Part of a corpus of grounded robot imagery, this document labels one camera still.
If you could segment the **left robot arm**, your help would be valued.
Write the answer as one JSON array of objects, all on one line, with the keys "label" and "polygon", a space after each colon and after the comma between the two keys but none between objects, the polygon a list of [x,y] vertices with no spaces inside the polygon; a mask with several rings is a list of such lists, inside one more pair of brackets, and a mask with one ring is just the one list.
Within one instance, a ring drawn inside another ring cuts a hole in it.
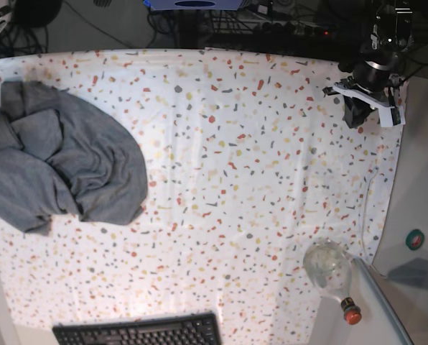
[{"label": "left robot arm", "polygon": [[411,43],[413,11],[408,1],[372,1],[367,11],[358,57],[339,64],[351,74],[343,83],[343,120],[349,128],[358,128],[377,111],[382,127],[403,125],[398,97],[404,82],[397,68]]}]

